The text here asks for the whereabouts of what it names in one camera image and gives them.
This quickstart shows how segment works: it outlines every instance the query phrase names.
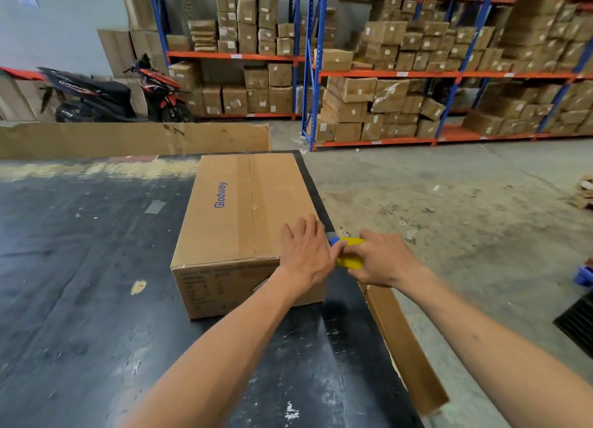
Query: forearm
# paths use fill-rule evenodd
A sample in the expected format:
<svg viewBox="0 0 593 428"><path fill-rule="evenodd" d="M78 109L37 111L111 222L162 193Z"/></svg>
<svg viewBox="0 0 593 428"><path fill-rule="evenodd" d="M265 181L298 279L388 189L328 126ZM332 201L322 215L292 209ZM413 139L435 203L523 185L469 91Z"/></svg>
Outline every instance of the forearm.
<svg viewBox="0 0 593 428"><path fill-rule="evenodd" d="M439 329L511 426L589 426L593 388L587 382L465 302L429 270L422 275L416 285L402 290Z"/></svg>
<svg viewBox="0 0 593 428"><path fill-rule="evenodd" d="M221 426L293 303L284 274L278 268L201 336L153 386L125 427Z"/></svg>

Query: pallet rack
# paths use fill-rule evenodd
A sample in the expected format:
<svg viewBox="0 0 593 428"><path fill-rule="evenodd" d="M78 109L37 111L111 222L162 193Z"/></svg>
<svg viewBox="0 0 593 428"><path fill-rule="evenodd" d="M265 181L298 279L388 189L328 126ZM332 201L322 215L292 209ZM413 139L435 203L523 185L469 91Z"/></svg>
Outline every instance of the pallet rack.
<svg viewBox="0 0 593 428"><path fill-rule="evenodd" d="M453 8L457 0L450 0L449 9L447 11L446 20L451 19ZM302 102L302 123L301 123L301 134L305 137L309 143L309 151L315 150L317 147L339 147L339 146L367 146L367 145L393 145L393 144L430 144L436 145L437 143L450 142L450 141L483 141L483 140L500 140L500 139L539 139L554 137L553 134L542 133L546 122L551 117L552 113L556 110L558 104L562 100L562 97L567 93L568 88L577 79L593 79L593 74L582 74L585 64L589 60L591 53L593 52L593 40L589 40L583 55L574 68L569 73L548 73L548 72L529 72L529 73L505 73L505 72L466 72L465 67L469 61L474 45L476 43L480 29L484 27L486 17L490 11L493 3L512 3L515 0L473 0L474 5L479 5L479 10L476 16L474 27L476 28L476 34L470 43L470 47L467 51L465 59L463 60L460 70L458 72L404 72L404 71L376 71L376 70L351 70L347 72L326 72L320 70L322 59L323 59L323 37L325 31L325 16L327 10L327 0L318 0L317 6L314 8L314 0L308 0L308 11L307 11L307 45L305 46L305 79L304 79L304 92ZM582 9L591 10L593 0L576 0L580 2L589 2L582 4ZM414 20L417 20L420 10L422 8L423 0L418 0L416 8L416 14ZM317 57L313 58L313 49L311 45L311 39L313 37L313 27L318 21L318 37L317 37ZM317 111L319 105L319 90L320 84L323 77L329 76L343 76L343 77L377 77L377 78L453 78L454 84L449 91L447 102L445 103L445 110L441 117L441 122L435 133L434 139L418 139L412 138L396 138L396 139L384 139L378 141L355 141L355 142L315 142L315 131L317 127ZM479 97L484 91L486 84L489 79L492 78L524 78L524 79L560 79L564 80L563 86L560 88L556 97L553 100L553 109L550 114L545 117L534 134L517 134L511 136L480 136L475 132L464 129L461 125L446 124L447 116L451 111L453 99L456 95L457 89L461 80L466 77L482 78L480 88L478 90L478 98L476 98L473 107L477 105ZM311 113L307 115L307 89L308 85L311 84L313 87L313 107ZM307 126L311 125L311 135L307 134Z"/></svg>
<svg viewBox="0 0 593 428"><path fill-rule="evenodd" d="M290 117L291 120L296 120L301 114L296 108L297 104L297 65L299 62L304 62L305 57L299 56L299 27L300 24L295 24L295 46L292 56L280 56L280 55L259 55L259 54L240 54L240 53L208 53L208 52L176 52L171 51L167 45L166 35L171 32L167 17L167 6L165 0L151 0L152 10L154 11L155 19L157 21L157 29L159 39L161 41L162 52L165 55L167 61L167 67L171 65L171 62L178 60L191 60L201 58L214 58L214 59L229 59L229 60L258 60L258 61L278 61L278 62L291 62L292 63L292 113L289 114L278 114L278 113L255 113L247 114L247 116L240 115L228 115L220 114L217 116L208 116L208 118L233 118L240 119L242 117L247 118L271 118L271 117ZM299 21L301 18L301 0L288 0L288 17L289 23L294 23L295 20Z"/></svg>

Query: scooter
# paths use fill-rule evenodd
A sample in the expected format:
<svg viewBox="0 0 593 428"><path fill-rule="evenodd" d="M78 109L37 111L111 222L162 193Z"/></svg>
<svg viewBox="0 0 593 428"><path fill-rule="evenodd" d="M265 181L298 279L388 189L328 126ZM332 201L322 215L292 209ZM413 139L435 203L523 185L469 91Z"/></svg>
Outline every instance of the scooter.
<svg viewBox="0 0 593 428"><path fill-rule="evenodd" d="M141 81L148 106L148 119L139 118L132 108L132 91L126 85L93 80L82 74L38 67L51 85L41 102L41 112L48 106L56 91L60 105L56 109L57 122L192 122L193 115L177 91L175 80L152 69L144 54L125 72L136 72Z"/></svg>

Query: yellow tool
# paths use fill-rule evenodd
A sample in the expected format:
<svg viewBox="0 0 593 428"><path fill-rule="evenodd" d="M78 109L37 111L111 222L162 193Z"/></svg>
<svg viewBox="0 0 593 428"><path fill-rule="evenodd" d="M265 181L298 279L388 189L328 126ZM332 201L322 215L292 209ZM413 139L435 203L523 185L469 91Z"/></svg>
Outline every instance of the yellow tool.
<svg viewBox="0 0 593 428"><path fill-rule="evenodd" d="M330 245L334 245L342 239L345 239L348 245L362 244L365 242L364 239L360 239L359 237L330 237ZM362 268L362 259L358 255L342 255L336 259L336 266L360 269Z"/></svg>

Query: black pallet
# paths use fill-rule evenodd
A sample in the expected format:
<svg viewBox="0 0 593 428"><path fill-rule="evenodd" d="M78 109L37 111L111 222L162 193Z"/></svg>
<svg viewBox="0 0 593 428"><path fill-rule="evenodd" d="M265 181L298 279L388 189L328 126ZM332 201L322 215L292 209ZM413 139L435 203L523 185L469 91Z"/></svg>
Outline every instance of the black pallet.
<svg viewBox="0 0 593 428"><path fill-rule="evenodd" d="M558 316L554 325L593 359L593 291Z"/></svg>

